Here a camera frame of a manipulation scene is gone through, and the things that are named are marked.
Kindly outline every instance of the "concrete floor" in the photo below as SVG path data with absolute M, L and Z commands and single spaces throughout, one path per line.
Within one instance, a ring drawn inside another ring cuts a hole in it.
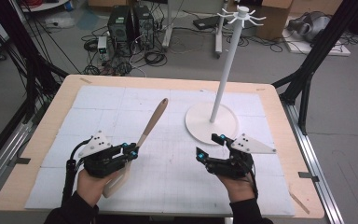
M 53 14 L 61 8 L 45 12 Z M 76 25 L 51 34 L 74 64 L 83 70 L 87 65 L 87 52 L 81 36 L 103 27 L 106 13 L 90 11 L 85 5 L 72 11 Z M 39 13 L 43 18 L 47 14 Z M 174 25 L 192 27 L 195 17 L 178 17 Z M 61 69 L 77 74 L 62 53 L 46 34 L 43 35 L 52 61 Z M 282 52 L 268 46 L 250 42 L 238 48 L 228 81 L 273 83 L 295 72 L 305 55 L 289 53 L 284 44 Z M 315 153 L 322 166 L 328 185 L 336 199 L 345 223 L 358 223 L 358 45 L 346 46 L 350 57 L 328 56 L 317 70 L 311 85 L 307 130 Z M 184 30 L 172 33 L 171 50 L 162 67 L 145 66 L 148 77 L 219 80 L 227 56 L 228 43 L 220 59 L 213 54 L 214 38 Z M 144 74 L 133 70 L 131 76 Z M 10 59 L 0 61 L 0 132 L 11 119 L 25 98 L 20 77 Z M 10 167 L 0 178 L 0 188 L 10 174 Z M 46 212 L 0 212 L 0 223 L 42 223 Z M 326 219 L 273 219 L 275 223 L 327 223 Z

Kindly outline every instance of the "cardboard box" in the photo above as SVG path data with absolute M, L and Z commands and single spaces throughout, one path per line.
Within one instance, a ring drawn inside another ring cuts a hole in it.
M 89 0 L 90 7 L 109 7 L 120 5 L 131 5 L 131 0 Z
M 267 17 L 261 21 L 264 25 L 257 27 L 256 36 L 262 39 L 278 41 L 282 37 L 282 31 L 292 3 L 293 0 L 245 0 L 241 1 L 240 5 L 248 7 L 250 11 L 255 10 L 255 14 L 252 16 L 258 18 Z M 228 11 L 237 11 L 237 5 L 234 4 L 233 0 L 228 5 Z
M 291 15 L 302 15 L 304 12 L 321 11 L 327 15 L 334 15 L 342 0 L 294 0 Z

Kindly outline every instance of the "sleeve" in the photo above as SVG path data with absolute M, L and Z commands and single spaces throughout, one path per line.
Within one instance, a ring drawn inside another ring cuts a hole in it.
M 234 216 L 233 224 L 273 224 L 268 218 L 262 218 L 256 199 L 230 204 Z
M 68 202 L 48 214 L 45 224 L 90 224 L 98 211 L 97 205 L 92 208 L 75 191 Z

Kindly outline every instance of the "wooden handle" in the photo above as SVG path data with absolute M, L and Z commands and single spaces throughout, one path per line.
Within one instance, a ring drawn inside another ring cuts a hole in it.
M 149 122 L 146 125 L 146 128 L 144 130 L 144 133 L 142 134 L 141 138 L 138 141 L 138 144 L 136 146 L 140 147 L 146 137 L 150 134 L 150 132 L 153 130 L 154 126 L 157 124 L 159 118 L 164 113 L 165 108 L 167 108 L 168 105 L 168 99 L 164 98 L 159 105 L 157 106 L 155 112 L 153 113 L 152 117 L 150 118 Z
M 140 147 L 142 143 L 145 141 L 146 137 L 150 134 L 153 130 L 154 126 L 157 124 L 159 118 L 164 113 L 165 108 L 167 108 L 168 99 L 165 98 L 159 103 L 155 112 L 153 113 L 152 117 L 150 118 L 149 122 L 146 125 L 144 133 L 141 135 L 137 143 L 137 147 Z M 105 198 L 110 197 L 114 194 L 120 187 L 127 182 L 127 179 L 130 176 L 130 168 L 131 168 L 131 161 L 129 161 L 124 168 L 118 171 L 118 176 L 115 179 L 109 181 L 105 187 L 103 188 L 103 196 Z

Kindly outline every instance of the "wooden table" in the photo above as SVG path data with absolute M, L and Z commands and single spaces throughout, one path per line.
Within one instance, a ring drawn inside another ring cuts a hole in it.
M 91 77 L 81 75 L 67 77 L 21 155 L 23 158 L 30 158 L 30 163 L 26 165 L 17 164 L 2 188 L 0 211 L 27 211 L 24 209 L 24 205 L 34 186 L 39 167 L 54 142 L 77 92 L 84 85 L 217 91 L 219 82 L 142 77 Z M 228 82 L 226 91 L 256 93 L 260 96 L 292 197 L 292 203 L 296 209 L 295 217 L 324 217 L 324 210 L 312 180 L 298 176 L 298 172 L 307 172 L 308 169 L 275 88 L 269 84 Z

